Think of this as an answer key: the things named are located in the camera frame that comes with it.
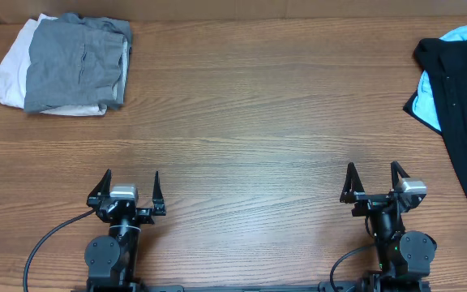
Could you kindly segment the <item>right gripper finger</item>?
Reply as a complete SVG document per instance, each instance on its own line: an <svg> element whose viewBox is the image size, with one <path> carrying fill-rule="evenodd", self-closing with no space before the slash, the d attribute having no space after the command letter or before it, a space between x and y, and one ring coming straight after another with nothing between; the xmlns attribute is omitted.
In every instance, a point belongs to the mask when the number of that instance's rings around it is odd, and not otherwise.
<svg viewBox="0 0 467 292"><path fill-rule="evenodd" d="M355 164L350 162L347 167L345 183L341 192L340 202L355 202L359 195L364 195L361 179L359 178Z"/></svg>
<svg viewBox="0 0 467 292"><path fill-rule="evenodd" d="M398 161L393 161L391 163L391 179L392 179L392 189L396 190L401 178L408 178L409 175L404 171Z"/></svg>

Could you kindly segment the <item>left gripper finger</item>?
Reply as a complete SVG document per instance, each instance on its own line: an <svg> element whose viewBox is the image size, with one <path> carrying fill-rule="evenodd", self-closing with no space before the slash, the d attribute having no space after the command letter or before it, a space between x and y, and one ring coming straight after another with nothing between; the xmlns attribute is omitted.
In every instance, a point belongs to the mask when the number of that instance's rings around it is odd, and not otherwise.
<svg viewBox="0 0 467 292"><path fill-rule="evenodd" d="M154 180L153 192L152 192L152 202L153 202L154 208L164 207L164 198L163 198L162 191L161 191L161 183L160 183L158 171L155 174L155 180Z"/></svg>
<svg viewBox="0 0 467 292"><path fill-rule="evenodd" d="M89 193L88 198L90 197L97 197L99 195L108 196L110 183L112 178L112 171L111 169L107 169L102 179L99 183L93 188L93 190Z"/></svg>

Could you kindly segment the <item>black polo shirt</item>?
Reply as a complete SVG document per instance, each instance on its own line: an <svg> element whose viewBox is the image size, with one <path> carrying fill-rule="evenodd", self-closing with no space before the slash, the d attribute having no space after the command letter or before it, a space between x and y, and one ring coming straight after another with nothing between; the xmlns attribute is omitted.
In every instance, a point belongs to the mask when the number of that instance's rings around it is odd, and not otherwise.
<svg viewBox="0 0 467 292"><path fill-rule="evenodd" d="M443 141L467 198L467 40L424 38L413 55L428 74Z"/></svg>

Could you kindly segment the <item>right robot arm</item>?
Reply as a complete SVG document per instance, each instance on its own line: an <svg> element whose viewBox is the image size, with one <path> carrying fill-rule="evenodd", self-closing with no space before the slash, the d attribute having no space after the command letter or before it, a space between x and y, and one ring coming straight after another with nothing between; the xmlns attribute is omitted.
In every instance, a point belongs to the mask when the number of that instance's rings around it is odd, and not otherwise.
<svg viewBox="0 0 467 292"><path fill-rule="evenodd" d="M379 270L365 272L349 288L350 291L423 292L431 289L423 279L430 275L437 243L428 234L407 231L401 216L425 199L426 185L407 175L396 161L391 163L391 180L389 192L368 195L355 164L348 164L340 202L353 205L354 217L365 218L366 232L373 243L348 252L332 266L329 281L334 290L338 290L334 282L338 265L372 247L376 249Z"/></svg>

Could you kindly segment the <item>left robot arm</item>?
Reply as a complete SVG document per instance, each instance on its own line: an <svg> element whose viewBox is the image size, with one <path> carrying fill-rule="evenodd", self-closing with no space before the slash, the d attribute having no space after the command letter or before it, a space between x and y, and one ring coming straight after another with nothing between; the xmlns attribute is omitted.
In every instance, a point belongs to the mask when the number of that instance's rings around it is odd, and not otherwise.
<svg viewBox="0 0 467 292"><path fill-rule="evenodd" d="M86 290L147 291L147 286L135 277L135 267L141 226L153 225L155 217L166 214L159 175L155 175L150 208L138 206L134 184L113 186L111 178L112 173L107 170L87 198L87 206L109 224L109 233L94 238L86 247Z"/></svg>

